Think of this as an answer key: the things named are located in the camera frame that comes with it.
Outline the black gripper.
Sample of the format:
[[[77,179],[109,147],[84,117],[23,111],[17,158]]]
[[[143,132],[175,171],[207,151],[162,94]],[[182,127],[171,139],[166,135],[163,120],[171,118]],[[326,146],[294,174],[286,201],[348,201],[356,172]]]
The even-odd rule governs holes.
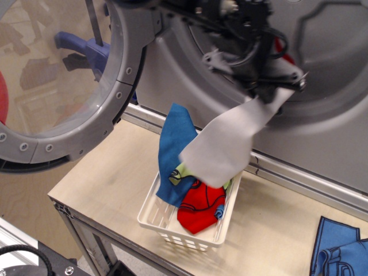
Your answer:
[[[257,36],[253,40],[214,37],[211,50],[202,57],[211,71],[230,77],[237,87],[252,98],[270,104],[277,88],[302,92],[306,74],[277,51],[274,34]]]

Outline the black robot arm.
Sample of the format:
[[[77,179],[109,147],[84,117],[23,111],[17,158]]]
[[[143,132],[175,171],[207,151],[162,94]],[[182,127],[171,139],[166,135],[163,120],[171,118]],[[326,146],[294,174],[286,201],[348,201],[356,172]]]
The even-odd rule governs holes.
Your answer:
[[[159,10],[206,33],[213,49],[202,61],[252,98],[270,104],[276,89],[301,92],[306,75],[288,59],[288,38],[271,27],[270,1],[117,1],[124,10]]]

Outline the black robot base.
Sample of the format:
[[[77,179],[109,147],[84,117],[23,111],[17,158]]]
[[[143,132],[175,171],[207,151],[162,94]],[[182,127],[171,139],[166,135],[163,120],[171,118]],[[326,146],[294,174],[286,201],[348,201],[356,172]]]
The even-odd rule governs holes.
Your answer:
[[[30,252],[38,257],[38,260],[42,261],[40,264],[19,264],[16,266],[8,266],[1,268],[1,275],[89,275],[87,272],[78,267],[77,264],[68,261],[52,261],[47,255],[27,244],[12,244],[1,247],[1,255],[24,251]]]

